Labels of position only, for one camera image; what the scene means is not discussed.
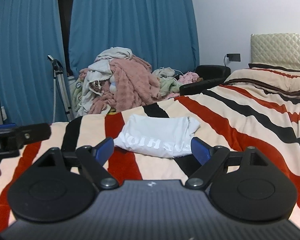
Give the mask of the white printed t-shirt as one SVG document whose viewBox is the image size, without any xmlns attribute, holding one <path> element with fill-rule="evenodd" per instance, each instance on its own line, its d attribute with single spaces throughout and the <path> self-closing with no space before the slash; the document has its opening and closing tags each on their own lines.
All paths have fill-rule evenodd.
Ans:
<svg viewBox="0 0 300 240">
<path fill-rule="evenodd" d="M 153 118 L 133 114 L 114 139 L 121 149 L 159 158 L 190 155 L 191 140 L 200 128 L 193 117 Z"/>
</svg>

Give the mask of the striped red black cream blanket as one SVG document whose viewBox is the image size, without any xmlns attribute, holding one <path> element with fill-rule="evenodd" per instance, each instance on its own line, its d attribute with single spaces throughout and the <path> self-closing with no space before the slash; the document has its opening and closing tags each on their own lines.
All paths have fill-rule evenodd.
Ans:
<svg viewBox="0 0 300 240">
<path fill-rule="evenodd" d="M 90 114 L 52 124 L 49 140 L 25 146 L 20 156 L 5 159 L 0 168 L 0 232 L 15 218 L 7 201 L 10 186 L 51 147 L 73 151 L 115 138 L 133 114 L 157 118 L 193 117 L 195 132 L 211 146 L 234 151 L 254 146 L 296 186 L 298 200 L 290 220 L 300 228 L 300 99 L 272 93 L 250 83 L 218 85 L 200 94 L 179 96 L 112 115 Z"/>
</svg>

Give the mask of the pale green printed garment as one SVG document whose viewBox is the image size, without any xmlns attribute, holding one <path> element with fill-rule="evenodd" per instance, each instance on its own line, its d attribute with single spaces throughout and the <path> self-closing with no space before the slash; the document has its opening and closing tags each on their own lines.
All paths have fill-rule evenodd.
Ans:
<svg viewBox="0 0 300 240">
<path fill-rule="evenodd" d="M 79 111 L 79 108 L 82 106 L 82 92 L 83 92 L 83 83 L 89 68 L 85 68 L 79 71 L 79 78 L 71 84 L 71 101 L 72 106 L 74 107 L 75 112 Z M 158 78 L 160 82 L 160 92 L 161 97 L 165 96 L 172 97 L 172 94 L 178 94 L 179 88 L 183 85 L 181 82 L 177 81 L 175 77 L 175 70 L 172 68 L 160 68 L 153 72 L 153 75 Z"/>
</svg>

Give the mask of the pink fuzzy blanket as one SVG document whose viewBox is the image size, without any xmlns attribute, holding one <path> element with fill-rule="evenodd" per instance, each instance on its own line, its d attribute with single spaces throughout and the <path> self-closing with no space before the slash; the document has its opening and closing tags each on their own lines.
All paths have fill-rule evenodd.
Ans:
<svg viewBox="0 0 300 240">
<path fill-rule="evenodd" d="M 153 75 L 151 65 L 143 59 L 133 56 L 128 59 L 113 59 L 110 62 L 112 77 L 101 82 L 101 96 L 95 96 L 88 114 L 106 114 L 110 110 L 125 111 L 134 107 L 146 106 L 172 97 L 161 97 L 160 82 Z M 183 85 L 199 81 L 198 74 L 186 72 L 176 77 Z"/>
</svg>

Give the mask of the silver tripod stand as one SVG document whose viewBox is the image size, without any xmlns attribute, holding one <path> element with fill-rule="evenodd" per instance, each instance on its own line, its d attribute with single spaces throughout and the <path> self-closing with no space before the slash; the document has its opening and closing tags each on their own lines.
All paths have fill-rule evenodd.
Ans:
<svg viewBox="0 0 300 240">
<path fill-rule="evenodd" d="M 72 107 L 67 93 L 66 82 L 64 78 L 64 68 L 60 61 L 47 55 L 47 59 L 50 61 L 53 70 L 53 116 L 52 122 L 56 120 L 57 110 L 57 92 L 61 98 L 64 114 L 68 121 L 74 118 Z"/>
</svg>

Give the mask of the cream white crumpled garment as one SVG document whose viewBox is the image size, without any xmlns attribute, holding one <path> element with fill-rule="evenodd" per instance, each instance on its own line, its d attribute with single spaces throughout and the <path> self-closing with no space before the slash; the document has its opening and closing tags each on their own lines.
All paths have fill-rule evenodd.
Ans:
<svg viewBox="0 0 300 240">
<path fill-rule="evenodd" d="M 79 115 L 86 115 L 90 111 L 95 96 L 101 96 L 101 82 L 109 80 L 113 73 L 110 62 L 113 59 L 131 60 L 133 53 L 129 48 L 111 47 L 97 55 L 93 64 L 88 66 L 88 71 L 83 79 L 81 106 Z"/>
</svg>

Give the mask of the striped pillow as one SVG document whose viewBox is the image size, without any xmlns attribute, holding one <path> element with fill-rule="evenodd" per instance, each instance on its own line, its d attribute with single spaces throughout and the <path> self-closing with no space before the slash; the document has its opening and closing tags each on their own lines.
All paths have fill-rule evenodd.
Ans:
<svg viewBox="0 0 300 240">
<path fill-rule="evenodd" d="M 248 68 L 234 71 L 224 81 L 226 85 L 250 83 L 287 98 L 300 99 L 300 70 L 262 63 L 250 63 Z"/>
</svg>

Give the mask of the beige quilted headboard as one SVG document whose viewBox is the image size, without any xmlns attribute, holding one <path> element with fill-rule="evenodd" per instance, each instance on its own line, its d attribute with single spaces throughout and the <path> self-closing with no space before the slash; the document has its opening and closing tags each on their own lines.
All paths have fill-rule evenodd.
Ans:
<svg viewBox="0 0 300 240">
<path fill-rule="evenodd" d="M 253 34 L 250 55 L 252 63 L 300 70 L 300 34 Z"/>
</svg>

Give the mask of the black wall socket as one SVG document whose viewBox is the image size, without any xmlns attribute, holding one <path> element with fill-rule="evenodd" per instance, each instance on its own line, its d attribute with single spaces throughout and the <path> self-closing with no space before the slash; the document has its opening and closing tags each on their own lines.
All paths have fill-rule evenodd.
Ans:
<svg viewBox="0 0 300 240">
<path fill-rule="evenodd" d="M 223 59 L 223 63 L 226 66 L 227 60 L 228 59 L 230 62 L 241 62 L 241 55 L 240 53 L 230 53 L 226 54 Z"/>
</svg>

